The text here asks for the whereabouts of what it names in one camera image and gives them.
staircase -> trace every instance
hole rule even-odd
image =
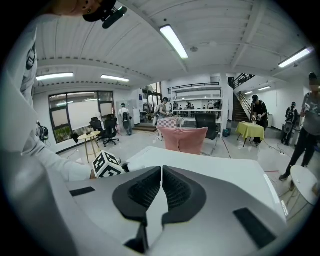
[[[244,111],[239,100],[234,94],[233,94],[233,118],[232,119],[234,122],[241,122],[241,121],[246,121],[248,123],[250,122],[246,112]]]
[[[157,131],[157,127],[141,123],[141,124],[137,124],[134,128],[132,128],[132,130],[153,133],[153,132]]]

white ceiling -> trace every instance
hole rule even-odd
[[[118,0],[116,7],[120,6],[128,7],[127,14],[107,30],[101,21],[89,23],[82,17],[41,24],[37,74],[74,72],[75,76],[36,81],[35,86],[43,91],[62,83],[66,87],[106,83],[106,87],[133,89],[221,71],[286,80],[297,70],[289,67],[279,73],[278,64],[310,46],[295,23],[271,1]],[[159,28],[166,24],[176,32],[188,59],[181,60],[161,36]],[[316,64],[309,61],[309,69]],[[104,80],[101,75],[130,82]]]

black pants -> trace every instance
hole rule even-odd
[[[256,121],[256,124],[257,124],[258,126],[262,126],[263,129],[264,129],[264,131],[266,131],[266,129],[267,129],[267,122],[266,122],[266,121],[264,121],[264,120]],[[259,144],[262,142],[262,140],[261,140],[260,138],[254,138],[253,141],[254,141],[255,143],[259,143]]]
[[[286,168],[285,174],[287,176],[290,175],[291,167],[294,166],[298,159],[301,157],[303,152],[305,151],[302,165],[301,166],[307,166],[313,157],[315,153],[315,146],[317,144],[317,136],[311,135],[308,133],[304,128],[302,128],[300,132],[300,137],[298,140],[298,144],[295,146],[295,150],[293,152],[293,156],[291,158],[291,161]]]

whiteboard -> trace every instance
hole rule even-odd
[[[72,130],[90,125],[91,118],[99,112],[98,101],[84,101],[68,104],[69,118]]]

pink armchair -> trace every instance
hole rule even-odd
[[[207,127],[200,129],[158,127],[158,129],[164,137],[167,150],[194,155],[200,155],[208,131]]]

